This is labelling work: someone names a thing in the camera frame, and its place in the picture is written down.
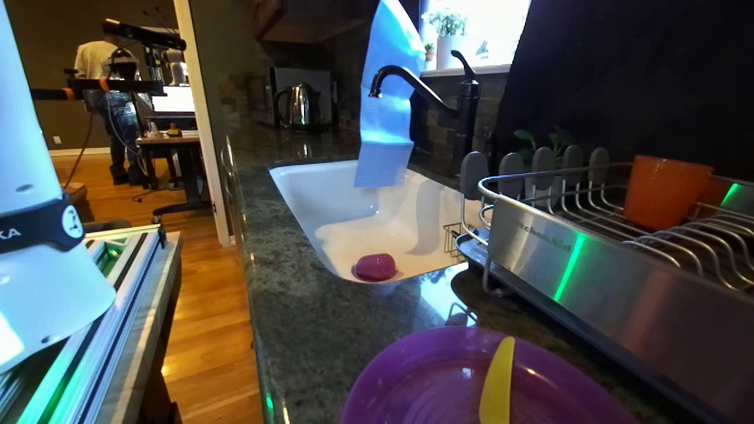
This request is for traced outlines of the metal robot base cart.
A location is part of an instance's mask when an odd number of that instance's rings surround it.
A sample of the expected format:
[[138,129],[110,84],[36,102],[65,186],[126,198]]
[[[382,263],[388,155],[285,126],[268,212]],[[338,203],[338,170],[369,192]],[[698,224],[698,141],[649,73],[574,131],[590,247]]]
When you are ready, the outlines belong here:
[[153,224],[89,232],[84,244],[116,301],[0,376],[0,424],[174,424],[161,368],[182,285],[182,236]]

